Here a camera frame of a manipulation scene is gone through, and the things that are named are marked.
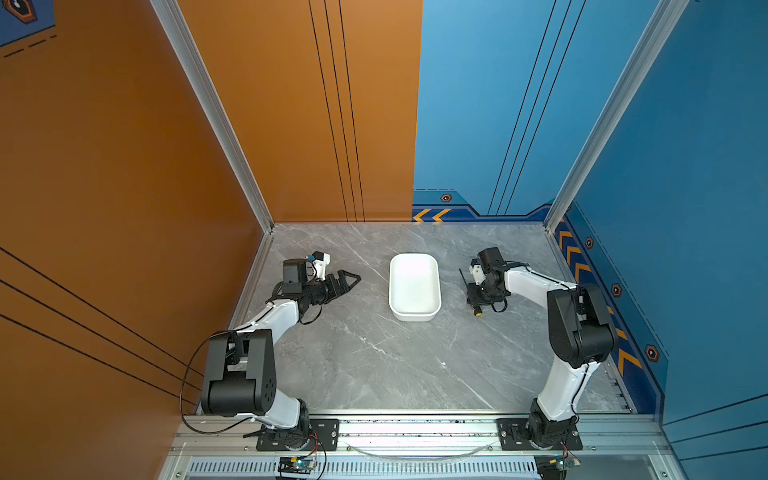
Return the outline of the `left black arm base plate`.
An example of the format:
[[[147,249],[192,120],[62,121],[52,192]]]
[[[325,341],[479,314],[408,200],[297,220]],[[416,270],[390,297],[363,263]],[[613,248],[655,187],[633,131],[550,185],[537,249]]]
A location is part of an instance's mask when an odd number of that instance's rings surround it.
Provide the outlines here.
[[[265,429],[256,449],[260,452],[310,452],[317,447],[321,453],[337,450],[340,420],[337,418],[309,418],[300,420],[292,429]]]

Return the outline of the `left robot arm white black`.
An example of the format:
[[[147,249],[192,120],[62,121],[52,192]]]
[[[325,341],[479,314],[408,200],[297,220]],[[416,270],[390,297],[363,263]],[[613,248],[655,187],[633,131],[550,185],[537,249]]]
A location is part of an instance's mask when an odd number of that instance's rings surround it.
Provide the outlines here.
[[[201,408],[206,415],[254,420],[256,435],[299,450],[313,441],[306,403],[278,388],[275,345],[296,325],[307,326],[306,312],[349,293],[362,278],[340,269],[328,273],[330,256],[315,252],[283,262],[282,280],[265,308],[244,324],[207,341]]]

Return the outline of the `black yellow screwdriver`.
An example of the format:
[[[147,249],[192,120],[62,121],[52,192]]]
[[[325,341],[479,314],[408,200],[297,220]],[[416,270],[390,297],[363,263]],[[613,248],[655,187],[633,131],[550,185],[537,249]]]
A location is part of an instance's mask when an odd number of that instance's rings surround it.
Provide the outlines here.
[[[482,290],[476,283],[469,282],[462,270],[459,270],[459,273],[466,290],[466,303],[471,307],[473,315],[480,317],[482,315]]]

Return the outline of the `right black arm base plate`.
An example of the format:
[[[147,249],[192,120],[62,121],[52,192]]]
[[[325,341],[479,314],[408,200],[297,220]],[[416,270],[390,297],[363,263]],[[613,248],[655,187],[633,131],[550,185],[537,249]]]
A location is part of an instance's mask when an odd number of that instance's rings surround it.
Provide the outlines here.
[[[496,420],[496,427],[504,451],[583,449],[576,417],[563,421],[549,421],[538,417],[500,418]]]

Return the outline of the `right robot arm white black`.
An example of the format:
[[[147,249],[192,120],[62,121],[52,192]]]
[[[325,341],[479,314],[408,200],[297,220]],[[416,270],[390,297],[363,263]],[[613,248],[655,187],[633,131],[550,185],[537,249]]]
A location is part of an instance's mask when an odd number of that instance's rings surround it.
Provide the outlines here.
[[[566,446],[577,432],[577,404],[600,364],[617,350],[619,339],[601,289],[595,284],[558,280],[524,262],[508,261],[497,247],[470,261],[467,304],[480,316],[496,313],[507,298],[522,296],[543,307],[554,360],[541,393],[533,400],[523,437],[538,449]]]

